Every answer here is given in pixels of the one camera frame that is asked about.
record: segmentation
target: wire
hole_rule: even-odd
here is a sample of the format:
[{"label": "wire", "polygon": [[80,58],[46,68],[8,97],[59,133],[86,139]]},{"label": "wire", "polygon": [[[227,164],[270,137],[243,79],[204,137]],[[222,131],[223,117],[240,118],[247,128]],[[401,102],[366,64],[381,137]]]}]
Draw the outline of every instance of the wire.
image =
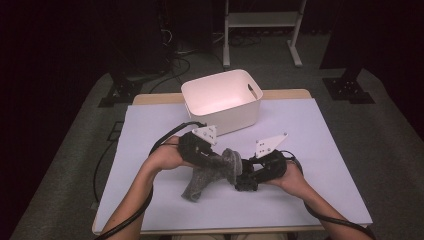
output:
[{"label": "wire", "polygon": [[[167,143],[164,143],[164,142],[168,138],[170,138],[172,135],[177,133],[178,131],[186,128],[189,125],[194,125],[194,124],[197,125],[198,127],[205,127],[206,126],[205,124],[202,124],[200,122],[195,122],[195,121],[180,124],[179,126],[175,127],[171,131],[169,131],[167,134],[165,134],[163,137],[161,137],[158,141],[156,141],[156,143],[153,145],[152,149],[149,152],[149,156],[161,145],[171,145],[171,144],[167,144]],[[147,197],[146,201],[131,217],[129,217],[127,220],[123,221],[122,223],[118,224],[114,228],[103,233],[102,235],[98,236],[95,239],[96,240],[107,239],[107,238],[111,237],[112,235],[116,234],[117,232],[121,231],[122,229],[124,229],[128,225],[130,225],[132,222],[134,222],[134,220],[139,218],[146,211],[147,207],[149,206],[149,204],[152,200],[152,197],[153,197],[153,186],[152,186],[152,189],[150,190],[149,196]]]},{"label": "wire", "polygon": [[[286,152],[286,153],[289,153],[293,156],[292,159],[290,159],[289,161],[293,161],[303,175],[302,165],[297,160],[297,158],[293,155],[293,153],[291,153],[289,151],[281,151],[281,152]],[[309,214],[311,214],[315,218],[318,218],[319,220],[338,224],[338,225],[343,225],[343,226],[346,226],[346,227],[350,227],[350,228],[353,228],[353,229],[356,229],[358,231],[365,233],[367,236],[369,236],[370,238],[372,238],[374,240],[376,239],[374,234],[368,228],[364,228],[359,224],[356,224],[356,223],[353,223],[353,222],[350,222],[350,221],[347,221],[347,220],[342,220],[342,219],[337,219],[337,218],[332,218],[332,217],[327,217],[327,216],[321,215],[321,214],[315,212],[311,207],[309,207],[308,204],[306,204],[306,202],[303,202],[303,204],[305,205],[305,208],[309,212]]]},{"label": "wire", "polygon": [[110,142],[110,144],[103,151],[102,155],[99,158],[99,161],[97,161],[96,169],[94,170],[94,175],[93,175],[93,193],[94,193],[94,198],[96,199],[96,202],[97,203],[100,202],[99,196],[97,195],[97,187],[96,187],[97,172],[99,170],[100,163],[103,161],[106,153],[109,151],[109,149],[112,147],[112,145],[114,143],[118,142],[119,137],[121,136],[121,130],[120,129],[117,129],[117,128],[118,128],[118,125],[122,125],[122,124],[124,124],[124,121],[116,121],[113,124],[112,130],[110,130],[109,135],[107,136],[107,141]]},{"label": "wire", "polygon": [[177,75],[174,75],[173,74],[173,76],[172,77],[169,77],[169,78],[165,78],[165,79],[163,79],[162,81],[160,81],[160,82],[158,82],[156,85],[154,85],[151,89],[150,89],[150,91],[149,91],[149,94],[151,94],[151,93],[153,93],[153,91],[157,88],[157,87],[159,87],[162,83],[164,83],[164,82],[166,82],[166,81],[169,81],[169,80],[171,80],[171,79],[176,79],[177,77],[180,77],[180,76],[182,76],[182,75],[184,75],[185,73],[187,73],[189,70],[190,70],[190,62],[189,61],[187,61],[187,60],[185,60],[185,59],[183,59],[183,58],[176,58],[177,60],[179,60],[179,61],[183,61],[183,62],[185,62],[185,63],[187,63],[187,68],[182,72],[182,73],[179,73],[179,74],[177,74]]},{"label": "wire", "polygon": [[116,142],[118,142],[118,141],[112,141],[112,142],[110,142],[110,144],[107,146],[107,148],[105,149],[105,151],[102,153],[102,156],[100,157],[99,161],[97,162],[96,169],[94,170],[94,176],[93,176],[93,192],[94,192],[94,198],[96,199],[96,202],[97,203],[100,202],[99,197],[97,195],[97,190],[96,190],[97,172],[99,170],[100,163],[102,162],[102,160],[105,157],[106,153],[112,147],[112,145],[114,143],[116,143]]},{"label": "wire", "polygon": [[96,240],[108,239],[112,235],[114,235],[117,232],[121,231],[122,229],[126,228],[128,225],[130,225],[132,222],[134,222],[137,218],[139,218],[144,213],[144,211],[146,211],[147,207],[149,206],[150,202],[152,201],[152,197],[153,197],[153,186],[152,186],[152,189],[150,190],[149,196],[147,196],[146,201],[131,217],[129,217],[127,220],[123,221],[122,223],[118,224],[114,228],[103,233],[102,235],[98,236],[95,239]]}]

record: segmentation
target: sock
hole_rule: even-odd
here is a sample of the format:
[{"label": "sock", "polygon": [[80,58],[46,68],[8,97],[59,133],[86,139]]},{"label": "sock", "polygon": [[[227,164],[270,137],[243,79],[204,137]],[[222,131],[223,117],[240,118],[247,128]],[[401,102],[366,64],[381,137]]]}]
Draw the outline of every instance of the sock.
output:
[{"label": "sock", "polygon": [[211,168],[193,168],[191,180],[181,195],[183,198],[195,202],[200,198],[203,189],[210,183],[221,179],[227,179],[232,185],[236,184],[236,177],[243,170],[238,152],[227,148],[222,153],[222,156],[216,155],[211,157],[210,160],[220,164]]}]

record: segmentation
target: black curtain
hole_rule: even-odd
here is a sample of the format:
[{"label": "black curtain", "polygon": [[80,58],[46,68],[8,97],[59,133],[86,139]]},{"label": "black curtain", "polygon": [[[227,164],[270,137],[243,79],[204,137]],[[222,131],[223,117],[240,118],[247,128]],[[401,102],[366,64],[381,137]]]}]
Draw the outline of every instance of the black curtain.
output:
[{"label": "black curtain", "polygon": [[422,1],[344,0],[321,68],[361,65],[424,139]]}]

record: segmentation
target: floor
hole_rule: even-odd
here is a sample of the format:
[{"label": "floor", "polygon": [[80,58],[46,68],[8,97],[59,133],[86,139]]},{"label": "floor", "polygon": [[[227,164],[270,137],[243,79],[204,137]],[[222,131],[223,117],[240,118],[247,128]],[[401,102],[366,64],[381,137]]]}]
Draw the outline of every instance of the floor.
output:
[{"label": "floor", "polygon": [[[423,141],[387,95],[380,80],[366,70],[362,70],[358,82],[375,104],[331,99],[322,78],[339,77],[343,69],[319,69],[329,35],[299,36],[297,48],[302,68],[296,68],[292,62],[285,42],[288,38],[288,35],[262,37],[258,44],[231,47],[230,69],[248,71],[264,90],[309,90],[371,214],[374,222],[371,229],[377,238],[422,239]],[[215,54],[181,57],[186,61],[174,61],[174,73],[186,72],[178,81],[171,79],[155,86],[171,77],[168,75],[144,84],[141,93],[180,92],[180,82],[222,72],[221,57],[219,45]],[[96,176],[96,191],[101,196],[116,149],[116,144],[107,138],[115,122],[124,121],[128,106],[98,107],[111,86],[112,80],[105,73],[87,96],[12,239],[95,237],[91,232],[97,204],[93,194],[94,172],[102,159]],[[298,239],[326,237],[323,231],[311,231],[299,233]]]}]

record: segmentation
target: plastic bin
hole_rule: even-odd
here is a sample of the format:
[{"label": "plastic bin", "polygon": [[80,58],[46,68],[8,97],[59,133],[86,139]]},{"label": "plastic bin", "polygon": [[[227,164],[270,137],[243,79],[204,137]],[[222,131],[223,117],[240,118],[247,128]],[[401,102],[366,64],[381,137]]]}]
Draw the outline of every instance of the plastic bin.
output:
[{"label": "plastic bin", "polygon": [[255,124],[263,96],[244,70],[195,79],[184,83],[181,91],[190,119],[216,125],[218,135]]}]

